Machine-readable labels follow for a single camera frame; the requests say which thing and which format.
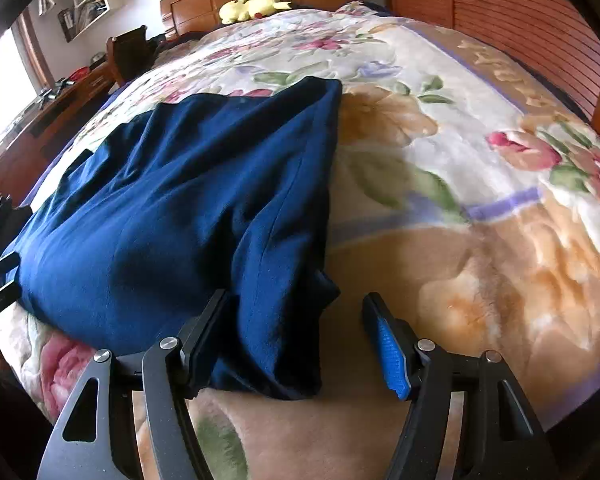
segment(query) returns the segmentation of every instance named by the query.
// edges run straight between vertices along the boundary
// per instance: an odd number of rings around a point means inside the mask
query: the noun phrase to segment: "white wall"
[[[54,78],[70,75],[85,66],[93,54],[104,51],[107,38],[146,25],[147,37],[164,32],[160,16],[160,0],[123,0],[124,7],[104,17],[86,30],[80,38],[67,43],[58,22],[59,7],[45,16],[37,16],[37,1],[30,11],[40,47]],[[371,0],[381,3],[382,0]]]

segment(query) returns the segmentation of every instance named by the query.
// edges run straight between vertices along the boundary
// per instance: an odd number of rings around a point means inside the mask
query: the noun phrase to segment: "metal screw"
[[[102,349],[102,350],[98,350],[94,354],[93,360],[96,361],[97,363],[104,363],[104,362],[108,361],[110,357],[111,357],[111,352],[109,350]]]
[[[487,350],[484,356],[490,363],[499,363],[500,361],[502,361],[502,356],[495,350]]]
[[[431,352],[436,344],[431,339],[421,339],[418,341],[418,348],[423,352]]]
[[[163,350],[171,350],[172,348],[176,348],[178,343],[179,341],[177,337],[165,337],[162,341],[160,341],[160,348]]]

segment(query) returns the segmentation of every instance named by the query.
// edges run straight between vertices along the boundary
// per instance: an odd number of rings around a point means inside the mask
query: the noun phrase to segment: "wooden cabinet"
[[[114,79],[105,62],[64,90],[18,134],[0,158],[0,195],[19,204],[48,165],[106,101]]]

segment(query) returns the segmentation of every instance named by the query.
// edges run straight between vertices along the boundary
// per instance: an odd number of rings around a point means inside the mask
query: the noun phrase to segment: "window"
[[[36,95],[8,29],[0,38],[0,134]]]

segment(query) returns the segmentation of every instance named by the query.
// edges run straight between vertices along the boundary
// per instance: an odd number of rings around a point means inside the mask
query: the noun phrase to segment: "red object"
[[[70,81],[80,81],[80,79],[82,79],[83,77],[87,76],[89,74],[89,72],[90,72],[89,67],[88,66],[83,66],[82,68],[79,68],[74,73],[72,73],[69,76],[69,80]]]

